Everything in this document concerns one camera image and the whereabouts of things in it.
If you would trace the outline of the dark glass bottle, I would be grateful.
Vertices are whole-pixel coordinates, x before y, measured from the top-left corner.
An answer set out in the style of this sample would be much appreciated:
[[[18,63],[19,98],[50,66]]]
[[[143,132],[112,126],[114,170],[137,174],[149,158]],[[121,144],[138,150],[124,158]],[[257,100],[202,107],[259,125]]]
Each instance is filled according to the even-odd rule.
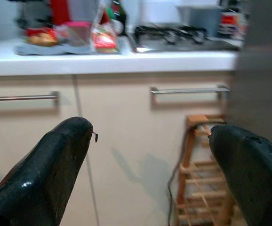
[[[112,22],[118,36],[126,35],[127,13],[120,0],[112,0]]]

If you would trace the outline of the grey pot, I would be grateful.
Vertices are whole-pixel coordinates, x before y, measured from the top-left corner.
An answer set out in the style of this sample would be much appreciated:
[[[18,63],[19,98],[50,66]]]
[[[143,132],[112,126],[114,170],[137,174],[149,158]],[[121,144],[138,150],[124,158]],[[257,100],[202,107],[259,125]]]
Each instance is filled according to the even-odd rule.
[[[181,23],[186,26],[204,28],[208,37],[217,37],[222,8],[216,6],[177,6]]]

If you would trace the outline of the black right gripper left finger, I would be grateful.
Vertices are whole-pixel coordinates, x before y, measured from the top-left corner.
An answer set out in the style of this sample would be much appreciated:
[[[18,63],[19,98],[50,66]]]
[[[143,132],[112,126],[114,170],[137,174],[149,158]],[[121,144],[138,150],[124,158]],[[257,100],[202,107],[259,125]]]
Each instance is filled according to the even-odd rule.
[[[47,132],[0,182],[0,226],[59,226],[92,134],[83,117]]]

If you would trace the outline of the wooden slatted rack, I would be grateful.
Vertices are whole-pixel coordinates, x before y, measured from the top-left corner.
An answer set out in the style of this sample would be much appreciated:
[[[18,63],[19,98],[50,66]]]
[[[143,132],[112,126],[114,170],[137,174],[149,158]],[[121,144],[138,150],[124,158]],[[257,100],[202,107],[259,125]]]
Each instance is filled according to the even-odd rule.
[[[209,148],[214,125],[224,124],[221,115],[186,118],[182,154],[176,166],[177,195],[173,200],[174,226],[237,226],[235,201]]]

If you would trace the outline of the steel gas stove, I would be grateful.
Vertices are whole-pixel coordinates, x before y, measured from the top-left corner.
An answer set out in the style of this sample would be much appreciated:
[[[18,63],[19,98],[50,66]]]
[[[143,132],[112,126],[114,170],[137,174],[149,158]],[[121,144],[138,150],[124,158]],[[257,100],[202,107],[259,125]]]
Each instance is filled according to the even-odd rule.
[[[238,51],[241,44],[208,36],[205,28],[186,25],[139,25],[128,33],[136,53]]]

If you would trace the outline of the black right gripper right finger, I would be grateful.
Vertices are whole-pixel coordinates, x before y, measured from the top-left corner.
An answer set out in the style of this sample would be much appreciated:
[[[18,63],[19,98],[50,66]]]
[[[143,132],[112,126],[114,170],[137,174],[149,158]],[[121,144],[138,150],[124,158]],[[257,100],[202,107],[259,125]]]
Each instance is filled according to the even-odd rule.
[[[234,125],[215,125],[211,152],[248,226],[272,226],[272,143]]]

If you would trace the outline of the clear red snack bag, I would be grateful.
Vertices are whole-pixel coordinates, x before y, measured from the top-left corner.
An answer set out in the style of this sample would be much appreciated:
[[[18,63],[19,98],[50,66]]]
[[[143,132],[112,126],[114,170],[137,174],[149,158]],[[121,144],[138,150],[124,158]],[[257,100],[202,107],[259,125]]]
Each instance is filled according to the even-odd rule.
[[[97,53],[118,52],[117,34],[104,3],[99,3],[97,14],[91,25],[91,45]]]

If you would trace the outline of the red kitchen appliance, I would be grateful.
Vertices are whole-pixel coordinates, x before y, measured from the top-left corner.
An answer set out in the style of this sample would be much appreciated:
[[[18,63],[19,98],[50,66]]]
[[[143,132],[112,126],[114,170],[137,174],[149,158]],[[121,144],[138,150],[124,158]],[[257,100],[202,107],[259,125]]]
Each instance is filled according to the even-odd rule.
[[[67,0],[8,0],[17,3],[16,25],[21,29],[61,25],[70,20]]]

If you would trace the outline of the beige cabinet door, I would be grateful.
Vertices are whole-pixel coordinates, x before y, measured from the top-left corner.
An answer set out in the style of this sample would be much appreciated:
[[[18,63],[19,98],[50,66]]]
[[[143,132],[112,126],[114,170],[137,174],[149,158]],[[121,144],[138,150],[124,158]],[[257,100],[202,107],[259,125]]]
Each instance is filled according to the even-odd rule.
[[[59,100],[0,101],[0,181],[46,134],[63,120],[77,116],[71,76],[0,78],[0,97],[45,96]]]
[[[98,141],[88,153],[99,226],[166,226],[167,184],[189,115],[219,114],[217,94],[156,94],[152,88],[226,86],[224,73],[101,74],[77,77],[83,117]]]

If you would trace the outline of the grey dish mat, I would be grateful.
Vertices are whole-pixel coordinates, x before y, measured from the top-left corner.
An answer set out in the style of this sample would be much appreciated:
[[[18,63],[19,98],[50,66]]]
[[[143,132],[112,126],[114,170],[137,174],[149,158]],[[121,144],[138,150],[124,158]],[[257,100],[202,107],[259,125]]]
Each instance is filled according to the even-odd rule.
[[[51,47],[37,46],[22,43],[14,47],[17,55],[21,56],[58,56],[58,55],[101,55],[101,54],[121,54],[119,49],[99,50],[91,45],[71,46],[68,44],[55,45]]]

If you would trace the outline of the red white box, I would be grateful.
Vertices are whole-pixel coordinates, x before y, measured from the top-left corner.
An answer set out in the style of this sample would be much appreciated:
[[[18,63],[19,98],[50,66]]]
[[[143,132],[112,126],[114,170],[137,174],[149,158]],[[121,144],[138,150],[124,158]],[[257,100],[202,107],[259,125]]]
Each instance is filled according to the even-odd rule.
[[[224,11],[218,27],[220,36],[237,37],[245,35],[248,22],[243,13],[235,11]]]

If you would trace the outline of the grey small fridge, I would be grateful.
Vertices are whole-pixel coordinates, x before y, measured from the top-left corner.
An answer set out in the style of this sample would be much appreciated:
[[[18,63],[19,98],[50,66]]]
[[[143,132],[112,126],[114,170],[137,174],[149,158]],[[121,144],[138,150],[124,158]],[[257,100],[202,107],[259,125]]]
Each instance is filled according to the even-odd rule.
[[[272,142],[272,0],[251,0],[228,102],[228,122]]]

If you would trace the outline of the red food package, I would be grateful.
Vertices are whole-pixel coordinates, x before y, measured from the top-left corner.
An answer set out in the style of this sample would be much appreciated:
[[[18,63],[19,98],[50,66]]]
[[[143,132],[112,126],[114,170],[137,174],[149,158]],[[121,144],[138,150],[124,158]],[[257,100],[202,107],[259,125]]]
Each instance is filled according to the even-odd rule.
[[[26,42],[32,45],[52,47],[58,44],[56,31],[53,28],[28,28],[25,35]]]

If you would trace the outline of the pink-lidded clear container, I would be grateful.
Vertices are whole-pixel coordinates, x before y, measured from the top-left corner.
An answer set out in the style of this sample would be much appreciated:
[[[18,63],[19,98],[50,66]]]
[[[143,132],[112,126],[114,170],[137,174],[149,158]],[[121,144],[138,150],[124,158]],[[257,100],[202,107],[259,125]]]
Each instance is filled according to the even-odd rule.
[[[77,21],[66,23],[68,31],[68,43],[71,46],[86,46],[90,44],[91,23]]]

